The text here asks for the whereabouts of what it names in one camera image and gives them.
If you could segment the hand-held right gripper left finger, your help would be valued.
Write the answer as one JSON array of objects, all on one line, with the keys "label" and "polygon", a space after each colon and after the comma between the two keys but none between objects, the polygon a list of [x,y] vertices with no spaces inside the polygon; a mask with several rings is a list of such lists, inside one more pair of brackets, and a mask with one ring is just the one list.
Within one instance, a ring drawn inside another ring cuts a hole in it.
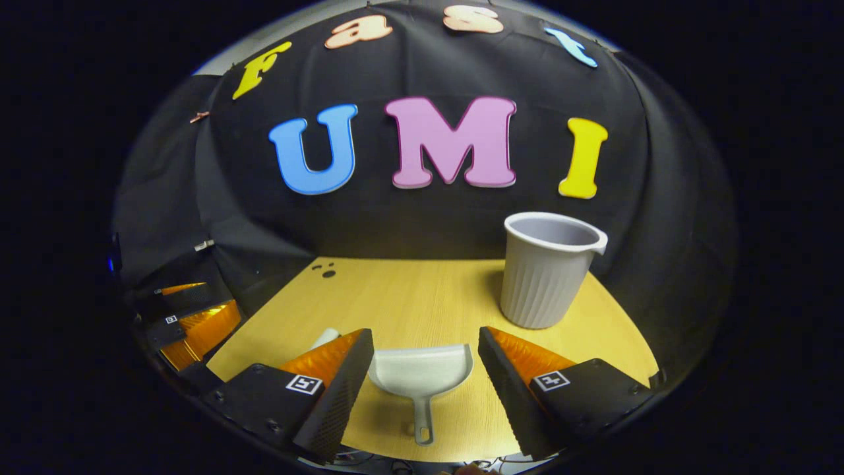
[{"label": "hand-held right gripper left finger", "polygon": [[281,367],[250,365],[202,400],[263,445],[330,462],[340,451],[373,355],[371,329],[359,329]]}]

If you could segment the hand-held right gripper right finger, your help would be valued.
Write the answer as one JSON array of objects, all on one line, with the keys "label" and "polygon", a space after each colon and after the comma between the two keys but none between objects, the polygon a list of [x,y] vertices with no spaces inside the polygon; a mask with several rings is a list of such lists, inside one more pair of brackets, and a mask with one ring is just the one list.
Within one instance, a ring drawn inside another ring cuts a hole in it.
[{"label": "hand-held right gripper right finger", "polygon": [[603,439],[654,396],[603,359],[574,363],[494,327],[480,328],[477,351],[525,456]]}]

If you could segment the white dustpan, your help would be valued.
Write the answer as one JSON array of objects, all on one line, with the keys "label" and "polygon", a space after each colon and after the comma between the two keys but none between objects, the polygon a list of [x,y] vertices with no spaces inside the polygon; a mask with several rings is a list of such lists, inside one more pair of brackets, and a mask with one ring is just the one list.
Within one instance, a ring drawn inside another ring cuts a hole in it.
[{"label": "white dustpan", "polygon": [[464,384],[473,368],[468,344],[377,350],[368,376],[380,390],[412,402],[414,441],[431,446],[435,442],[433,399]]}]

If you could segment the white ribbed garbage bin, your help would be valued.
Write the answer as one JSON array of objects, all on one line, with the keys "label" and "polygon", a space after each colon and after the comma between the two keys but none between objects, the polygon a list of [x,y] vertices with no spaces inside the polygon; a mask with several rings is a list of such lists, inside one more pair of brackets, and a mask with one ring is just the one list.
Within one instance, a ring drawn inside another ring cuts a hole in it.
[{"label": "white ribbed garbage bin", "polygon": [[519,212],[504,219],[506,255],[500,309],[507,321],[546,329],[564,318],[595,256],[609,237],[584,220],[550,212]]}]

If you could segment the wooden desktop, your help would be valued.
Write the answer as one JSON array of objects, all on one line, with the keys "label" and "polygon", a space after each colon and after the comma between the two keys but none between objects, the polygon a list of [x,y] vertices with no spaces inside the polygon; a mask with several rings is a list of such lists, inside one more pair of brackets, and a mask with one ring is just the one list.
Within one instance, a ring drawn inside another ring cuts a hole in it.
[{"label": "wooden desktop", "polygon": [[[643,385],[657,375],[650,346],[623,307],[589,274],[566,315],[542,330],[515,327],[500,312],[502,261],[368,261],[319,257],[227,340],[209,361],[223,381],[251,364],[280,367],[327,328],[372,330],[377,350],[467,344],[495,327],[576,363],[592,358]],[[468,380],[432,402],[434,444],[414,441],[412,403],[365,381],[342,442],[355,450],[419,462],[468,462],[519,451],[479,355]]]}]

